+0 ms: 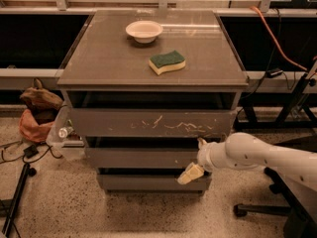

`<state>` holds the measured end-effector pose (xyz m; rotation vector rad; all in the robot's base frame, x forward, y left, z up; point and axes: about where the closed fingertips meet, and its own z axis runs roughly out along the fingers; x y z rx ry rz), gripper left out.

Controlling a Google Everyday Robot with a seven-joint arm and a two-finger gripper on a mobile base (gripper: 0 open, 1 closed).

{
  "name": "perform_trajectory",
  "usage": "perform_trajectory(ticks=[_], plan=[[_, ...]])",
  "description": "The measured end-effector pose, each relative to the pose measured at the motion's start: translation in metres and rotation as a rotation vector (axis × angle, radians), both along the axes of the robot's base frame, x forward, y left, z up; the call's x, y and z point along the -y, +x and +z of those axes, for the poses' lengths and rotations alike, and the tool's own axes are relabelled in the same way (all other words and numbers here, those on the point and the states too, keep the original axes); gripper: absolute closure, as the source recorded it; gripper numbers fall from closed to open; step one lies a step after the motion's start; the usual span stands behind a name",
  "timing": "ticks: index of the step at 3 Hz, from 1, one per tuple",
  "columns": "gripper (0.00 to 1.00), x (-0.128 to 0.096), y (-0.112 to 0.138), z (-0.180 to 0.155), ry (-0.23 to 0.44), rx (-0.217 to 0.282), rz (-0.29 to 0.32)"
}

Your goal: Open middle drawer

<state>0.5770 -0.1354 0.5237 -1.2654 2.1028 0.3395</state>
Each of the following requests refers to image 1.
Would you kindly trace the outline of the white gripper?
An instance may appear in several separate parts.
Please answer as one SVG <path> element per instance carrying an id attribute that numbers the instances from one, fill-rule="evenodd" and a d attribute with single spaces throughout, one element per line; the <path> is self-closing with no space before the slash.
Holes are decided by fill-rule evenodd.
<path id="1" fill-rule="evenodd" d="M 179 184 L 188 184 L 193 180 L 199 179 L 204 176 L 204 170 L 211 173 L 215 168 L 213 164 L 214 157 L 221 154 L 221 144 L 212 142 L 207 143 L 203 138 L 197 138 L 198 153 L 197 163 L 190 163 L 185 171 L 177 179 Z"/>

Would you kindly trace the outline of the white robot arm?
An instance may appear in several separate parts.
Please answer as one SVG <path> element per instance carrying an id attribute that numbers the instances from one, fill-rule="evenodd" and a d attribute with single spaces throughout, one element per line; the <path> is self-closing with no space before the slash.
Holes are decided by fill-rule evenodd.
<path id="1" fill-rule="evenodd" d="M 270 168 L 310 189 L 317 190 L 317 156 L 313 152 L 271 145 L 247 133 L 234 133 L 224 142 L 198 139 L 197 163 L 190 163 L 177 179 L 188 184 L 214 169 Z"/>

